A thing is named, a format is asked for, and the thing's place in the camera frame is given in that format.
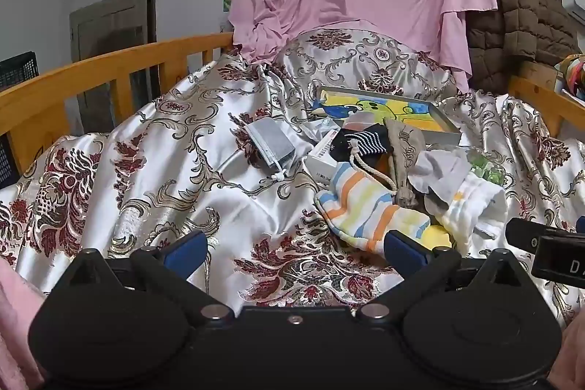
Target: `white box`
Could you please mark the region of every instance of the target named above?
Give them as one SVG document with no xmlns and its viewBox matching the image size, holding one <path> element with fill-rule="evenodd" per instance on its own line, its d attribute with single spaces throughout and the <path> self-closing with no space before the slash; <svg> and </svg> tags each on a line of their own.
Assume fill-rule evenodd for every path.
<svg viewBox="0 0 585 390">
<path fill-rule="evenodd" d="M 331 143 L 338 132 L 339 130 L 329 131 L 305 159 L 306 168 L 317 182 L 328 184 L 333 174 L 335 174 L 337 161 L 331 157 L 329 151 L 331 150 Z"/>
</svg>

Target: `black plastic basket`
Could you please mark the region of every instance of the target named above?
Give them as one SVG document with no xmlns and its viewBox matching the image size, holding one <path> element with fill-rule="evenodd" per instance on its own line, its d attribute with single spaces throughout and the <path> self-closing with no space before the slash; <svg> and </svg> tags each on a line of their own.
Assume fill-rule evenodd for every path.
<svg viewBox="0 0 585 390">
<path fill-rule="evenodd" d="M 34 52 L 23 53 L 0 62 L 0 90 L 39 76 Z M 8 144 L 8 137 L 0 136 L 0 189 L 18 181 L 20 175 Z"/>
</svg>

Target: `door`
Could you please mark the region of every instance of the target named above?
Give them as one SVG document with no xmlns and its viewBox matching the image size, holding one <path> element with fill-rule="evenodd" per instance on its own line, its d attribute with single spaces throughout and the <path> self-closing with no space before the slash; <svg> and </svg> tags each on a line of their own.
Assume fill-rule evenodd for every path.
<svg viewBox="0 0 585 390">
<path fill-rule="evenodd" d="M 156 42 L 154 0 L 104 0 L 69 16 L 71 60 L 77 62 L 104 53 Z M 134 108 L 159 94 L 158 69 L 130 75 Z M 86 133 L 109 133 L 115 127 L 109 83 L 77 96 Z"/>
</svg>

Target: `wooden bed frame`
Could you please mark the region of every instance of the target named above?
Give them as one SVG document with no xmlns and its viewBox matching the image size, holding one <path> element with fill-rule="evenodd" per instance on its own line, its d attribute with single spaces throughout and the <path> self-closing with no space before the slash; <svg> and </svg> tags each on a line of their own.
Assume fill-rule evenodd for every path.
<svg viewBox="0 0 585 390">
<path fill-rule="evenodd" d="M 110 94 L 119 124 L 136 111 L 130 73 L 159 65 L 160 91 L 165 94 L 187 75 L 188 55 L 202 52 L 205 65 L 212 61 L 214 49 L 231 45 L 232 34 L 186 37 L 107 53 L 45 73 L 0 91 L 0 135 L 8 133 L 22 174 L 43 150 L 69 134 L 65 99 L 111 82 Z M 563 120 L 585 128 L 584 109 L 530 80 L 513 77 L 510 94 L 538 109 L 552 136 L 559 134 Z"/>
</svg>

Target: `brown quilted jacket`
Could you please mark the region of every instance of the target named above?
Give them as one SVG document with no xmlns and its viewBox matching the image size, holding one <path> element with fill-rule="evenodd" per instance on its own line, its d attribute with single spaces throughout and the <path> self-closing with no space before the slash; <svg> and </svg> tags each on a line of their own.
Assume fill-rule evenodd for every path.
<svg viewBox="0 0 585 390">
<path fill-rule="evenodd" d="M 469 86 L 494 94 L 523 60 L 554 66 L 580 52 L 573 20 L 560 0 L 498 0 L 497 11 L 467 12 L 473 75 Z"/>
</svg>

